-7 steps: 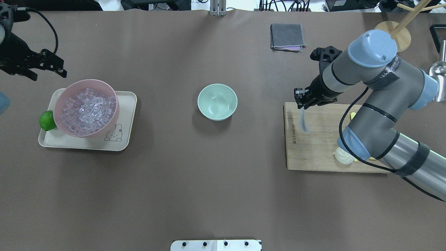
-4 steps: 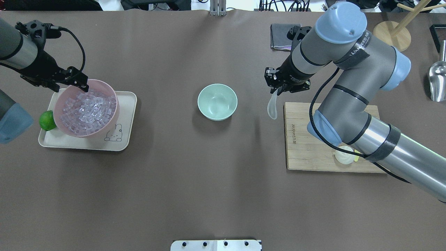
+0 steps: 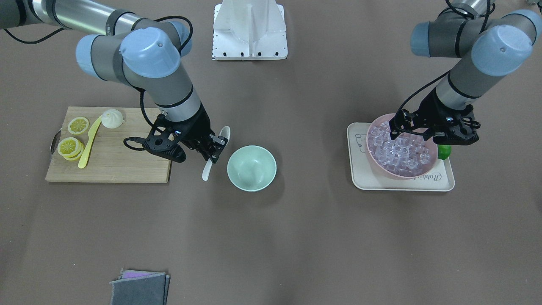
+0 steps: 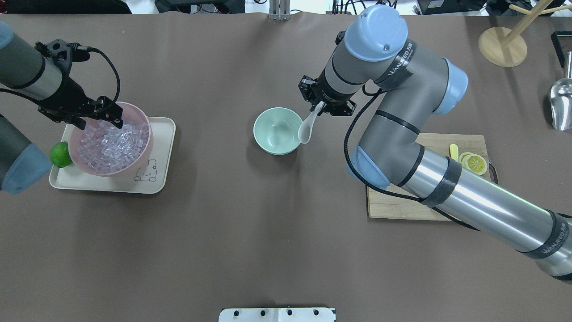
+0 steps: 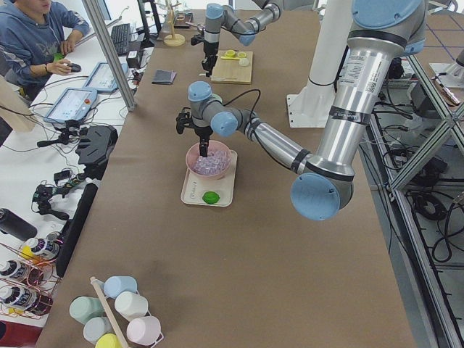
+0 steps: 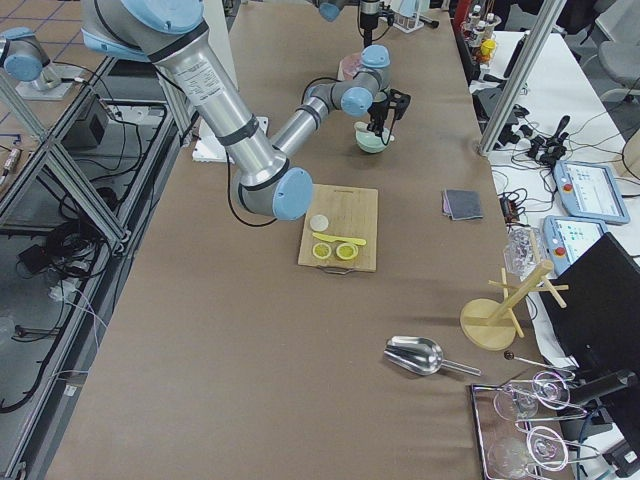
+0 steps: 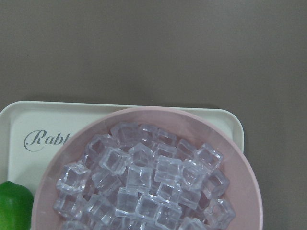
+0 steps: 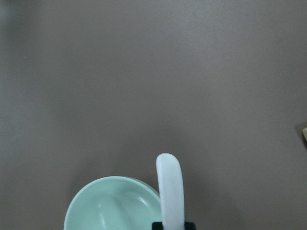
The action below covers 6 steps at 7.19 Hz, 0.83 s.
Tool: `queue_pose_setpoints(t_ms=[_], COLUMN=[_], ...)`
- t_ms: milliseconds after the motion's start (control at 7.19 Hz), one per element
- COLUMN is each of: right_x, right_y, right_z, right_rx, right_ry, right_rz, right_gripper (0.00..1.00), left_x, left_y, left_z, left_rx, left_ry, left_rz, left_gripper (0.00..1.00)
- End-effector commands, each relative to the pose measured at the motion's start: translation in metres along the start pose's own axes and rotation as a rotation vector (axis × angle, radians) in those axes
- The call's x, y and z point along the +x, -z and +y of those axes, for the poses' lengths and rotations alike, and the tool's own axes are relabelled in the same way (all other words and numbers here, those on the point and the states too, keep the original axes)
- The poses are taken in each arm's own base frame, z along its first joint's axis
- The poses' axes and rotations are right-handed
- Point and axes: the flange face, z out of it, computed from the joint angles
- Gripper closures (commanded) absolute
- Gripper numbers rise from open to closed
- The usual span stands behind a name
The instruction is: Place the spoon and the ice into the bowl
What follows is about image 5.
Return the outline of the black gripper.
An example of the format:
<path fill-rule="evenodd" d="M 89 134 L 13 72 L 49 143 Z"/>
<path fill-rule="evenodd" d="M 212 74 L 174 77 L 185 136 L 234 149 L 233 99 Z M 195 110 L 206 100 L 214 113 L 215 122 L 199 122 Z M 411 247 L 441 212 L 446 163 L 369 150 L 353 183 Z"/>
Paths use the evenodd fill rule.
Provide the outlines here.
<path fill-rule="evenodd" d="M 217 61 L 219 42 L 204 41 L 204 59 L 202 60 L 202 68 L 207 77 L 212 75 L 212 71 Z"/>
<path fill-rule="evenodd" d="M 199 154 L 201 157 L 208 157 L 208 147 L 210 136 L 212 135 L 212 129 L 210 126 L 207 127 L 195 127 L 195 134 L 199 137 Z"/>

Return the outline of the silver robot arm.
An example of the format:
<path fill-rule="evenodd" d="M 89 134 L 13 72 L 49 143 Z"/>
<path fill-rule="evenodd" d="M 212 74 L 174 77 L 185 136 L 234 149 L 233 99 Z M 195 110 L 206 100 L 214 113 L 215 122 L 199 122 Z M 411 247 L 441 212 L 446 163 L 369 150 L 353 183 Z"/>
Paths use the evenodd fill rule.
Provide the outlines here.
<path fill-rule="evenodd" d="M 205 12 L 202 32 L 191 39 L 191 44 L 203 43 L 202 68 L 210 77 L 218 60 L 220 32 L 226 30 L 243 46 L 249 46 L 265 27 L 276 22 L 283 14 L 283 1 L 255 1 L 261 11 L 248 20 L 241 20 L 229 5 L 210 3 Z"/>
<path fill-rule="evenodd" d="M 329 1 L 307 85 L 288 112 L 304 126 L 323 128 L 310 152 L 259 119 L 253 109 L 225 106 L 206 81 L 188 87 L 190 110 L 176 128 L 192 128 L 205 155 L 210 136 L 239 131 L 278 164 L 297 174 L 291 203 L 311 220 L 332 218 L 353 195 L 352 161 L 389 67 L 425 43 L 427 1 Z"/>

